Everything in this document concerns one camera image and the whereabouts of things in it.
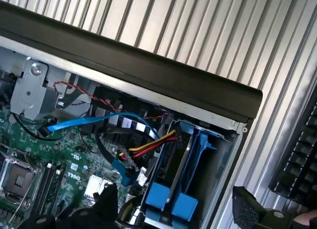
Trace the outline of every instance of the hand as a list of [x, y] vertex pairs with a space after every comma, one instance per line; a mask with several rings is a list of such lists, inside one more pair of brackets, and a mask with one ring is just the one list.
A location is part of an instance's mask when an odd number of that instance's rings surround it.
[[317, 217], [317, 210], [313, 210], [309, 213], [301, 214], [301, 215], [297, 216], [296, 218], [294, 218], [294, 221], [296, 221], [302, 225], [309, 226], [309, 221], [315, 217]]

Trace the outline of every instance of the black keyboard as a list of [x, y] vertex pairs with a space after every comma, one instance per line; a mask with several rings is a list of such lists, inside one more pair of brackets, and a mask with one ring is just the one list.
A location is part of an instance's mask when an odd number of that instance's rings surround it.
[[296, 126], [269, 187], [308, 208], [317, 208], [317, 90]]

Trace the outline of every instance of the motherboard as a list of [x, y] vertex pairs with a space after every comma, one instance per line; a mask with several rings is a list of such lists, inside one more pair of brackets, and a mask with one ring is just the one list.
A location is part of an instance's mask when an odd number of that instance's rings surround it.
[[[52, 117], [20, 120], [36, 132], [43, 121]], [[122, 186], [120, 174], [99, 153], [93, 135], [71, 127], [50, 138], [59, 140], [35, 139], [16, 122], [9, 109], [0, 111], [0, 148], [7, 155], [0, 158], [0, 182], [4, 185], [2, 192], [6, 192], [0, 195], [1, 228], [17, 228], [32, 213], [57, 216], [70, 205], [89, 207], [94, 201], [93, 193], [102, 191], [107, 183], [117, 185], [118, 208], [125, 203], [129, 187]], [[117, 145], [107, 141], [103, 144], [112, 154], [118, 151]], [[37, 172], [30, 166], [16, 164], [13, 159], [19, 155]]]

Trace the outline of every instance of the metal bracket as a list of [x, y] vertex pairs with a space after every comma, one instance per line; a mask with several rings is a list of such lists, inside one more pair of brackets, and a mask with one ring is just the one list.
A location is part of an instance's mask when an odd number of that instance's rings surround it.
[[48, 66], [28, 59], [25, 62], [23, 75], [18, 78], [11, 98], [11, 111], [24, 113], [31, 120], [41, 119], [54, 109], [56, 94], [46, 88], [45, 77]]
[[[66, 72], [64, 82], [72, 83], [75, 86], [80, 87], [81, 89], [88, 89], [90, 85], [90, 80], [79, 75], [74, 75], [69, 72]], [[82, 92], [75, 88], [69, 88], [68, 85], [61, 85], [58, 88], [58, 99], [56, 101], [55, 108], [56, 109], [64, 109], [68, 107], [71, 103], [73, 103]]]

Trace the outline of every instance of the corrugated metal surface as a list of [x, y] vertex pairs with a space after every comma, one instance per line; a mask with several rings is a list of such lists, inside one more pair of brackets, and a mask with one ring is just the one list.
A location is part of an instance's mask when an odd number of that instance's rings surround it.
[[[261, 89], [232, 183], [266, 207], [294, 206], [267, 185], [316, 84], [317, 0], [5, 1]], [[223, 209], [215, 224], [234, 228], [230, 200]]]

